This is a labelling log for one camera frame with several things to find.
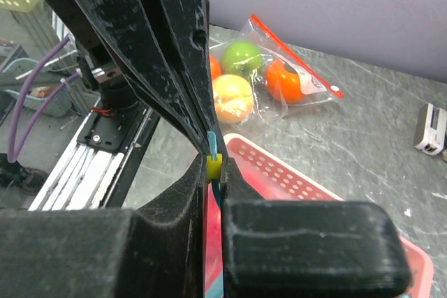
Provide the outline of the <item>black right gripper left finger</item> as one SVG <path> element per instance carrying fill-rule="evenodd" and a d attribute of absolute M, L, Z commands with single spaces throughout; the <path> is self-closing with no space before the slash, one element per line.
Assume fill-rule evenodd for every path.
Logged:
<path fill-rule="evenodd" d="M 139 209 L 1 211 L 2 297 L 202 297 L 205 158 Z"/>

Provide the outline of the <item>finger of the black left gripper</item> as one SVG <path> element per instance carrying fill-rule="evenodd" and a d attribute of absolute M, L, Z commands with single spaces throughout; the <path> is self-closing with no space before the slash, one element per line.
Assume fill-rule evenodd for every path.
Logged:
<path fill-rule="evenodd" d="M 198 128 L 180 89 L 182 65 L 160 0 L 45 1 L 93 58 L 108 54 L 136 96 L 195 146 Z"/>
<path fill-rule="evenodd" d="M 160 0 L 179 55 L 177 72 L 185 105 L 195 126 L 195 147 L 216 158 L 223 138 L 214 111 L 209 55 L 207 0 Z"/>

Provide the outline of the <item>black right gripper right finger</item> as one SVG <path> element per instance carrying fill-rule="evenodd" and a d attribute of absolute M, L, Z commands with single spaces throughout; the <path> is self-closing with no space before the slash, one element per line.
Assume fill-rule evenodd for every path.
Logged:
<path fill-rule="evenodd" d="M 221 173 L 225 297 L 397 297 L 411 270 L 372 202 L 266 200 L 234 159 Z"/>

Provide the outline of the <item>clear bag blue zipper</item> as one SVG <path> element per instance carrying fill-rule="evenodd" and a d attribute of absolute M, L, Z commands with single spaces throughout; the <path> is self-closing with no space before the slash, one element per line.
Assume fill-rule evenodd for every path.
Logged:
<path fill-rule="evenodd" d="M 205 297 L 223 297 L 223 261 L 221 251 L 221 190 L 223 156 L 217 149 L 217 136 L 207 132 L 210 155 L 207 156 L 208 198 L 205 235 Z"/>

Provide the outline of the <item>pink perforated plastic basket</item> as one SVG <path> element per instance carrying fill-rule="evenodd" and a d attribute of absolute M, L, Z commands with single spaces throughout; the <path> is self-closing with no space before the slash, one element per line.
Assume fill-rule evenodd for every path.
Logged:
<path fill-rule="evenodd" d="M 224 136 L 228 153 L 236 160 L 242 176 L 268 200 L 341 200 L 310 177 L 281 161 L 254 142 L 236 133 Z M 205 296 L 223 297 L 221 256 L 221 212 L 209 191 L 205 254 Z M 401 242 L 412 273 L 403 297 L 430 297 L 434 267 L 428 254 L 405 238 Z"/>

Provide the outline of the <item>round orange fruit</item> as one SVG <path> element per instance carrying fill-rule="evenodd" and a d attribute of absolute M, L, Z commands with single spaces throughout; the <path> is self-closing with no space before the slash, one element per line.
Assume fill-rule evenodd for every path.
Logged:
<path fill-rule="evenodd" d="M 222 75 L 222 69 L 219 60 L 212 55 L 210 55 L 210 73 L 212 80 L 215 80 Z"/>

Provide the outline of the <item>green apple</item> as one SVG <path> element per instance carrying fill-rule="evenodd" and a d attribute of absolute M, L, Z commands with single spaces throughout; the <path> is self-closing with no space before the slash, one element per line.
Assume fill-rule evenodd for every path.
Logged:
<path fill-rule="evenodd" d="M 224 74 L 250 77 L 262 70 L 263 55 L 259 46 L 239 40 L 226 47 L 220 64 Z"/>

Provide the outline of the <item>clear bag orange zipper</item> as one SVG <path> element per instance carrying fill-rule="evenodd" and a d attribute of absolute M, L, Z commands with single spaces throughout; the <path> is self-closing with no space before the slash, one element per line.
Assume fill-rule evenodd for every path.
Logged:
<path fill-rule="evenodd" d="M 249 133 L 300 107 L 344 96 L 256 15 L 235 38 L 211 46 L 210 68 L 219 123 Z"/>

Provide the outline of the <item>yellow orange peach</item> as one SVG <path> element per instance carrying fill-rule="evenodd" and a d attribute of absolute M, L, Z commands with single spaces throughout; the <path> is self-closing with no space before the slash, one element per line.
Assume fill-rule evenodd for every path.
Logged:
<path fill-rule="evenodd" d="M 225 124 L 246 119 L 254 108 L 254 94 L 243 77 L 226 74 L 212 81 L 214 107 L 217 118 Z"/>

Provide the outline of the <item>orange persimmon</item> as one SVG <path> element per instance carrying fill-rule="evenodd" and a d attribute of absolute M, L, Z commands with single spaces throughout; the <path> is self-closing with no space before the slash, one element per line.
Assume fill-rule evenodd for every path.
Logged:
<path fill-rule="evenodd" d="M 298 73 L 282 60 L 275 60 L 266 68 L 265 88 L 275 100 L 288 105 L 305 98 Z"/>

